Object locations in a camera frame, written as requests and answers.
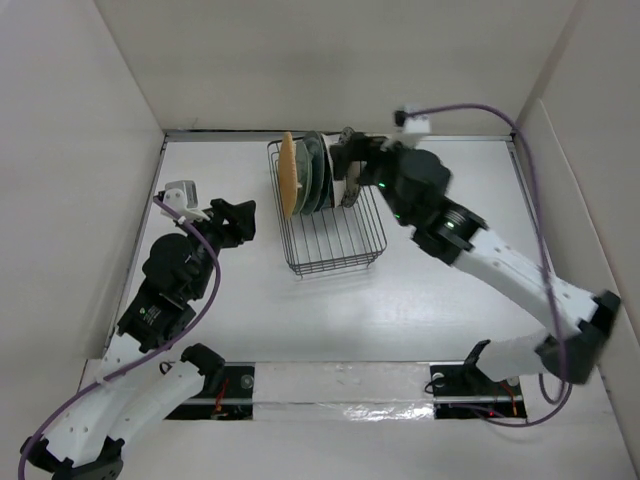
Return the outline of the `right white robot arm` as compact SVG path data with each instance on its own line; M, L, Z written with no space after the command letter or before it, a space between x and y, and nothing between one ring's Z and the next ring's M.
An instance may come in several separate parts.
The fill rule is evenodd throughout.
M430 151L355 132L329 152L334 178L356 170L359 184L377 187L423 252L494 288L542 325L535 334L478 342L461 371L467 389L484 393L499 381L544 373L572 385L589 381L610 339L618 295L576 287L519 254L448 198L451 172Z

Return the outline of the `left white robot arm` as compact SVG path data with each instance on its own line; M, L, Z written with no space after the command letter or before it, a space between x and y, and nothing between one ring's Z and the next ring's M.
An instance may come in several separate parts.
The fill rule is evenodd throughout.
M171 349L203 318L221 283L219 254L253 240L256 203L214 199L189 209L162 192L153 199L178 227L159 237L142 266L144 279L120 320L95 380L58 407L22 445L18 476L27 465L54 479L114 479L125 447L184 400L222 387L224 359L201 343L187 347L143 395L141 368Z

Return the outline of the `teal scalloped plate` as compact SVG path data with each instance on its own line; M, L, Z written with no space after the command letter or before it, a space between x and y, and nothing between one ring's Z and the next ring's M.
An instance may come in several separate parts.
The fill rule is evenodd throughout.
M320 134L322 152L324 158L324 177L320 193L320 198L315 208L315 212L319 212L323 209L332 208L333 197L333 179L332 179L332 165L329 158L329 144L328 137L324 134Z

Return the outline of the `light green flower plate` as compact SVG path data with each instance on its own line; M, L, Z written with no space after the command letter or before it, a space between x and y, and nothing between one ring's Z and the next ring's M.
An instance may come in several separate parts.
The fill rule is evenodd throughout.
M312 155L303 141L296 144L297 195L293 213L303 214L312 186Z

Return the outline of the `orange woven plate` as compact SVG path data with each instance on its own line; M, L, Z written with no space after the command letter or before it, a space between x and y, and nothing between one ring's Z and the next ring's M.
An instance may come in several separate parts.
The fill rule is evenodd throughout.
M278 179L283 215L285 219L289 219L293 215L298 191L296 149L290 132L285 132L282 138L278 158Z

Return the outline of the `orange rimmed petal plate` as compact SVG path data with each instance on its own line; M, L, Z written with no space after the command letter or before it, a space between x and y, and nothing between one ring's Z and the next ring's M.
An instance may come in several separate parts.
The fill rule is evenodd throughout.
M327 154L327 158L330 166L330 175L331 175L331 187L330 187L330 196L331 196L331 207L337 208L341 206L342 199L346 190L346 181L345 180L336 180L334 178L335 173L335 162L334 158L330 152L330 147L334 144L331 138L327 135L322 135L323 142L325 145L325 150Z

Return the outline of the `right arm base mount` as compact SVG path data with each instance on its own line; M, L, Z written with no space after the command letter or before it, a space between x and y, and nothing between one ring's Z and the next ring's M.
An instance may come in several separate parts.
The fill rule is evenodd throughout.
M490 380L462 363L432 363L424 392L437 420L506 420L528 417L520 379Z

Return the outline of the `blue floral white plate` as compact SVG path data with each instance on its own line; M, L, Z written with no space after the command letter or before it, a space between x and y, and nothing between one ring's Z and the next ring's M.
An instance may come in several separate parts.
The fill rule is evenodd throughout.
M355 130L346 126L342 129L338 144L345 145L351 136L354 134ZM347 170L345 176L345 191L341 199L341 206L344 208L351 208L357 201L361 185L359 183L359 177L361 175L362 164L360 162L352 162Z

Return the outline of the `grey-blue round plate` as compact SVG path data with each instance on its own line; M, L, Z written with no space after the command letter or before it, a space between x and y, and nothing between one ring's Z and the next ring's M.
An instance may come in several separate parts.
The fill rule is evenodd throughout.
M325 159L324 143L317 131L309 131L303 138L303 143L311 156L311 188L303 205L302 213L310 215L318 205L324 183Z

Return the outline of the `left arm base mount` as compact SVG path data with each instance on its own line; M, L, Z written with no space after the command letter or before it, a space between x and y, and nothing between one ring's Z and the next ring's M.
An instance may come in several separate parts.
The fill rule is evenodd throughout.
M205 367L203 389L177 406L167 420L251 420L253 418L254 363L227 363L209 347L187 347L181 360L195 360Z

